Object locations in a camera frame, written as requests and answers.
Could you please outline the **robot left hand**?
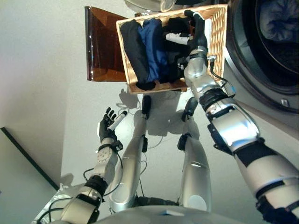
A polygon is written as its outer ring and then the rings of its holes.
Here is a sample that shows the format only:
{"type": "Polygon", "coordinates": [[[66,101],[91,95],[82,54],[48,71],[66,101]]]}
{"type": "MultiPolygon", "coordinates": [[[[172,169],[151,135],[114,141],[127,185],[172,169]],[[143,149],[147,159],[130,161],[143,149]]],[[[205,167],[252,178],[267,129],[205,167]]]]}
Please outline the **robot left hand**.
{"type": "Polygon", "coordinates": [[[97,136],[101,143],[105,138],[112,138],[114,141],[117,141],[115,129],[127,114],[127,111],[123,111],[117,115],[110,107],[106,109],[102,120],[97,125],[97,136]]]}

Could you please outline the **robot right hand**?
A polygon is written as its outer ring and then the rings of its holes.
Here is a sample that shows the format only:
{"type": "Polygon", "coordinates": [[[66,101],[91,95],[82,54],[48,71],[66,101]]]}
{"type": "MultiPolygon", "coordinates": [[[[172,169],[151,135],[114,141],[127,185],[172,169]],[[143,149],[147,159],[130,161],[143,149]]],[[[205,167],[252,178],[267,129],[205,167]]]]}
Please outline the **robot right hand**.
{"type": "Polygon", "coordinates": [[[205,35],[205,19],[199,12],[193,10],[185,10],[184,16],[193,19],[193,30],[188,36],[181,36],[182,33],[164,32],[163,37],[165,40],[189,46],[190,51],[201,49],[206,54],[208,53],[207,38],[205,35]]]}

